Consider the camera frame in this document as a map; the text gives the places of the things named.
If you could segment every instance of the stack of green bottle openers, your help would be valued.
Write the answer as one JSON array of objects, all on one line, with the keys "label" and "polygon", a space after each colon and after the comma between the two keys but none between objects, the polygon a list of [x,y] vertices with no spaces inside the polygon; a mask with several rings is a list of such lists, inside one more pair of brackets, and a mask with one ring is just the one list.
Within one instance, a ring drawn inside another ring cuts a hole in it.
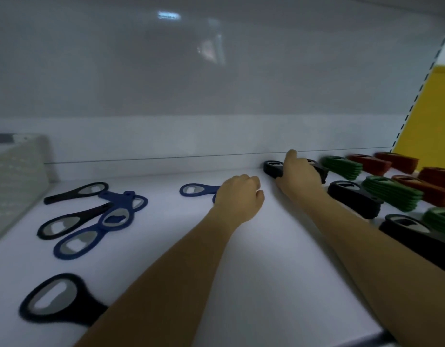
[{"label": "stack of green bottle openers", "polygon": [[362,164],[347,160],[340,156],[327,156],[321,159],[321,164],[325,167],[341,175],[347,180],[356,180],[362,171]]},{"label": "stack of green bottle openers", "polygon": [[422,216],[422,221],[427,223],[433,229],[445,233],[445,208],[430,208]]},{"label": "stack of green bottle openers", "polygon": [[371,194],[398,208],[410,212],[417,207],[423,192],[380,176],[368,176],[361,184]]}]

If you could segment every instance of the hand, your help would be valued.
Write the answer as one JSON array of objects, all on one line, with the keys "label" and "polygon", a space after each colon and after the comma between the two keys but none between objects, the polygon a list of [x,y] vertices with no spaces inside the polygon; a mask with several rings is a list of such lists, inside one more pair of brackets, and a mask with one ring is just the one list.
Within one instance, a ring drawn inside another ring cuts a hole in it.
[{"label": "hand", "polygon": [[276,184],[293,202],[302,203],[325,193],[318,172],[306,158],[297,158],[295,150],[287,152],[283,176],[276,179]]},{"label": "hand", "polygon": [[259,190],[260,179],[246,174],[226,180],[216,194],[211,215],[225,222],[232,231],[252,219],[261,209],[264,192]]}]

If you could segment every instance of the blue bottle opener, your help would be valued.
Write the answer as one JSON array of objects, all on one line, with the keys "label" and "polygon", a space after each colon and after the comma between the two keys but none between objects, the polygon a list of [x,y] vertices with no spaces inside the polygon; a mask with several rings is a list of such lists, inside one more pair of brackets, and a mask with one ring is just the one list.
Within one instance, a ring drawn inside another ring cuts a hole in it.
[{"label": "blue bottle opener", "polygon": [[85,255],[108,232],[128,227],[134,219],[134,212],[142,210],[148,203],[145,197],[136,195],[133,191],[126,191],[123,194],[105,191],[99,194],[99,197],[113,203],[113,207],[100,217],[97,224],[75,231],[60,240],[54,247],[55,257],[62,260],[73,260]]},{"label": "blue bottle opener", "polygon": [[204,184],[185,184],[179,189],[179,193],[184,197],[197,197],[203,195],[213,195],[213,203],[216,199],[216,193],[219,186],[211,186]]}]

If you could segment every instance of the black bottle opener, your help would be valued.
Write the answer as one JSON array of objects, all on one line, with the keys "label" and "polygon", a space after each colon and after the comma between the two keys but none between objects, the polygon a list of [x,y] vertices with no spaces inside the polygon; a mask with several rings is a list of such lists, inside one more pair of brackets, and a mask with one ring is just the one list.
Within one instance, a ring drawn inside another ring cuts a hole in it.
[{"label": "black bottle opener", "polygon": [[73,322],[91,326],[107,310],[75,274],[52,276],[37,286],[20,305],[20,316],[30,322]]},{"label": "black bottle opener", "polygon": [[[321,182],[325,184],[325,179],[329,174],[329,169],[325,168],[322,164],[316,162],[315,160],[308,159],[308,163],[311,164],[314,169],[321,176]],[[267,160],[263,164],[263,171],[270,177],[279,178],[283,175],[283,163],[277,160]]]},{"label": "black bottle opener", "polygon": [[445,271],[445,235],[403,214],[389,214],[379,229]]},{"label": "black bottle opener", "polygon": [[[90,210],[83,210],[81,212],[58,216],[57,218],[48,220],[41,225],[36,235],[43,240],[57,239],[71,233],[73,230],[79,228],[81,225],[85,224],[96,216],[104,214],[111,207],[113,207],[113,203],[109,202],[102,204],[101,206],[91,208]],[[63,227],[63,229],[56,232],[57,227]]]},{"label": "black bottle opener", "polygon": [[330,183],[327,193],[338,202],[347,205],[364,219],[373,219],[380,212],[383,200],[371,195],[351,181],[334,181]]},{"label": "black bottle opener", "polygon": [[44,204],[52,204],[60,201],[71,200],[73,198],[82,198],[96,196],[102,191],[107,191],[109,185],[103,182],[96,182],[80,186],[77,189],[59,193],[58,195],[48,196],[44,198]]}]

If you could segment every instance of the person's left hand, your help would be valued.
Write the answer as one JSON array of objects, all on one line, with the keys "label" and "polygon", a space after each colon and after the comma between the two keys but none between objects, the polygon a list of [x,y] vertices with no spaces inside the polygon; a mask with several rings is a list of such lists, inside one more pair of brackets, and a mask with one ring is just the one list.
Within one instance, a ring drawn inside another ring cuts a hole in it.
[{"label": "person's left hand", "polygon": [[264,192],[259,190],[260,179],[246,174],[226,180],[216,193],[215,204],[210,211],[232,230],[252,219],[261,209]]}]

